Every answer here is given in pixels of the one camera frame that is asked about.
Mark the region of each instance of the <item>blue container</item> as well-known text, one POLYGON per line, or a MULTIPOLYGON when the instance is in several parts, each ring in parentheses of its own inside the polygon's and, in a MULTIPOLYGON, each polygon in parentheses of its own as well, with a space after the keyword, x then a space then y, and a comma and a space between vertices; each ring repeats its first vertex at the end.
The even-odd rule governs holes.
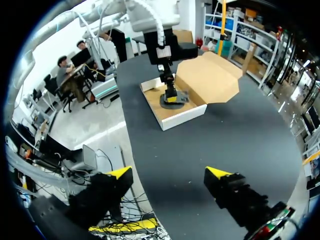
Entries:
MULTIPOLYGON (((222 21, 218 22, 218 26, 222 27, 222 21)), ((234 21, 232 19, 226 19, 225 28, 232 30, 234 28, 234 21)))

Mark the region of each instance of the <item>computer monitor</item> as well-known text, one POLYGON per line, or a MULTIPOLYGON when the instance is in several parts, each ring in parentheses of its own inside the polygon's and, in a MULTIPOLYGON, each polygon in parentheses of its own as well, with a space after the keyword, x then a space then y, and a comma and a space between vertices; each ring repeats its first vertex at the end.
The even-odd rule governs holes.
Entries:
POLYGON ((88 48, 83 49, 71 58, 75 67, 79 67, 91 58, 88 48))
POLYGON ((97 170, 96 152, 86 145, 82 146, 82 151, 84 165, 90 170, 97 170))

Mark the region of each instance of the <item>red fire extinguisher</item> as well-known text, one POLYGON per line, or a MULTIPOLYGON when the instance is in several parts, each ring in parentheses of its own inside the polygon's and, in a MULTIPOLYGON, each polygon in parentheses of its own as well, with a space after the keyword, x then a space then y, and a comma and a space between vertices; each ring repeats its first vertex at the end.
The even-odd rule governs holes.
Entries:
POLYGON ((200 49, 201 46, 204 44, 204 41, 201 38, 197 38, 195 40, 195 44, 198 46, 198 48, 200 49))

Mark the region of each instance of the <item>yellow cable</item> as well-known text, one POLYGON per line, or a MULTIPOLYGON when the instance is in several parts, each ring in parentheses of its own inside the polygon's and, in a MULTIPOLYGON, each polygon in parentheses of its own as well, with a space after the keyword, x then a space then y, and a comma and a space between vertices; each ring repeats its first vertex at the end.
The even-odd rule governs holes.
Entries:
POLYGON ((311 161, 317 159, 320 155, 320 150, 316 153, 312 154, 310 157, 308 157, 306 160, 303 161, 302 165, 306 165, 307 163, 310 163, 311 161))
POLYGON ((95 71, 97 74, 100 74, 100 75, 106 77, 106 76, 103 75, 101 72, 99 72, 99 71, 97 71, 97 70, 95 70, 95 69, 90 68, 87 64, 83 64, 83 65, 86 66, 86 67, 87 67, 88 69, 90 69, 91 71, 95 71))
MULTIPOLYGON (((225 26, 226 26, 226 11, 227 11, 227 1, 223 0, 222 2, 222 24, 221 24, 221 35, 224 36, 225 35, 225 26)), ((218 55, 221 56, 222 53, 222 48, 224 45, 224 41, 220 40, 219 43, 219 49, 218 49, 218 55)))

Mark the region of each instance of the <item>open cardboard box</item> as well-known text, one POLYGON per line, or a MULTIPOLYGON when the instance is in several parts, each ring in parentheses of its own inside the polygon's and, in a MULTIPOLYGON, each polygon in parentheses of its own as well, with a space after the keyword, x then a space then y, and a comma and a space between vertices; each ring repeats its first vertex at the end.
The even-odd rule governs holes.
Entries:
POLYGON ((187 91, 189 102, 180 109, 160 106, 167 86, 160 78, 141 83, 141 90, 162 130, 173 128, 205 113, 208 104, 226 103, 239 92, 242 71, 213 52, 182 61, 177 68, 175 87, 187 91))

